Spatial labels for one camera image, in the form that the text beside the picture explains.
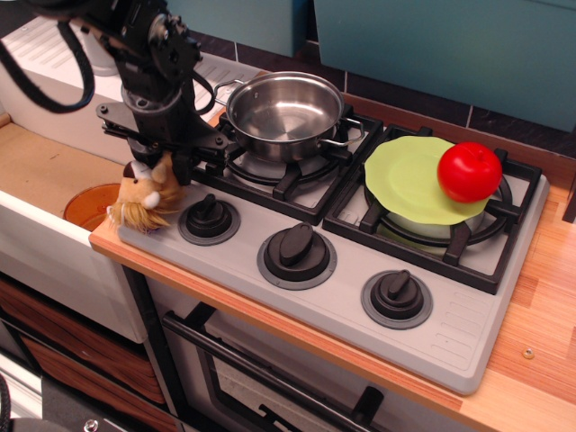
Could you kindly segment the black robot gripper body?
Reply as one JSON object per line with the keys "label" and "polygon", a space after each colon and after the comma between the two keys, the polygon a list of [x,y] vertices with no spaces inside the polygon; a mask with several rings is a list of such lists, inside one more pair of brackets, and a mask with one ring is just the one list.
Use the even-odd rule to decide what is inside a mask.
{"label": "black robot gripper body", "polygon": [[224,150],[227,138],[194,113],[180,92],[153,102],[127,90],[120,103],[96,108],[106,134],[127,140],[130,152],[184,152],[193,157],[200,151]]}

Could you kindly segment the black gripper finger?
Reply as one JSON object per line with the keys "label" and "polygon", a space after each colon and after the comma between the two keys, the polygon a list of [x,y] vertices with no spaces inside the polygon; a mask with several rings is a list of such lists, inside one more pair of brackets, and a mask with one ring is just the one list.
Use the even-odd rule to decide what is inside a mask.
{"label": "black gripper finger", "polygon": [[184,152],[172,154],[172,169],[177,182],[182,186],[188,186],[192,180],[193,156]]}
{"label": "black gripper finger", "polygon": [[151,172],[162,156],[162,151],[152,153],[135,153],[135,159],[130,162],[131,170],[133,173]]}

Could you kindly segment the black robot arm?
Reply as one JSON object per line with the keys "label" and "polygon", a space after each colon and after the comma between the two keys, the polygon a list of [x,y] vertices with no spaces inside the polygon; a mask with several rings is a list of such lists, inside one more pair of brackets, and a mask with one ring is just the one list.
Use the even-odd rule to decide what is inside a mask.
{"label": "black robot arm", "polygon": [[39,16],[57,20],[60,36],[71,50],[83,82],[74,103],[63,104],[43,93],[9,58],[1,61],[13,81],[38,106],[52,113],[72,113],[88,105],[95,94],[95,74],[70,25],[91,32],[112,56],[121,78],[119,103],[100,105],[96,112],[103,130],[125,139],[136,160],[149,167],[171,155],[179,184],[188,185],[196,166],[221,174],[229,141],[202,119],[215,104],[195,105],[194,85],[212,87],[195,71],[201,60],[199,42],[164,1],[30,1]]}

